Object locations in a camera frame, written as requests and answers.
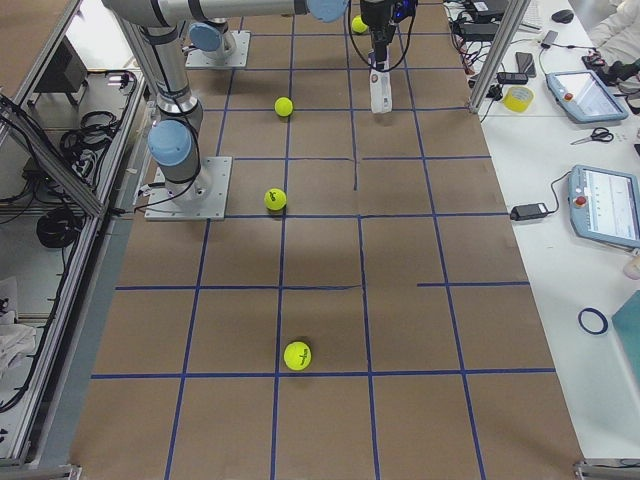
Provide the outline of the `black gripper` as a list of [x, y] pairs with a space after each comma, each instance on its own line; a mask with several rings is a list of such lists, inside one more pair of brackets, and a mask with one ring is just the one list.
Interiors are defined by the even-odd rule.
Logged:
[[386, 71], [389, 68], [388, 45], [391, 43], [395, 27], [393, 0], [360, 1], [361, 18], [368, 26], [373, 46], [373, 68], [376, 71]]

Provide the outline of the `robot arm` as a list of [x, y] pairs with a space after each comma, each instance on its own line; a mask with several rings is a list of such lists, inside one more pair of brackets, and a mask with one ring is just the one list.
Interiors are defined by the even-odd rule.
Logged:
[[[367, 57], [351, 39], [354, 50], [361, 60], [374, 72], [388, 73], [404, 59], [409, 45], [406, 45], [400, 60], [389, 65], [388, 47], [393, 41], [398, 25], [405, 19], [414, 21], [417, 3], [415, 1], [361, 1], [360, 21], [363, 27], [351, 23], [351, 34], [356, 31], [368, 32], [371, 52]], [[231, 69], [244, 68], [247, 63], [251, 34], [246, 30], [232, 31], [227, 18], [194, 21], [188, 28], [191, 45], [186, 66], [191, 69]]]
[[219, 51], [230, 36], [230, 17], [312, 15], [331, 23], [344, 15], [345, 1], [106, 1], [123, 25], [134, 31], [129, 43], [145, 76], [157, 88], [160, 121], [148, 136], [149, 151], [165, 178], [171, 201], [192, 203], [211, 190], [199, 152], [203, 107], [192, 93], [179, 26], [193, 21], [214, 35], [202, 50]]

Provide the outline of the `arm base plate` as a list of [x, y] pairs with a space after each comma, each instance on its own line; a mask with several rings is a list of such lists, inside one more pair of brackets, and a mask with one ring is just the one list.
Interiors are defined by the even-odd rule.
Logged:
[[207, 28], [192, 28], [189, 35], [193, 49], [186, 57], [187, 69], [227, 70], [246, 67], [251, 39], [249, 31], [229, 30], [221, 34]]
[[148, 221], [200, 221], [223, 220], [226, 213], [228, 189], [233, 159], [228, 156], [205, 157], [201, 169], [189, 189], [178, 196], [188, 185], [167, 183], [159, 167], [155, 182], [163, 186], [151, 190], [150, 207], [145, 208]]

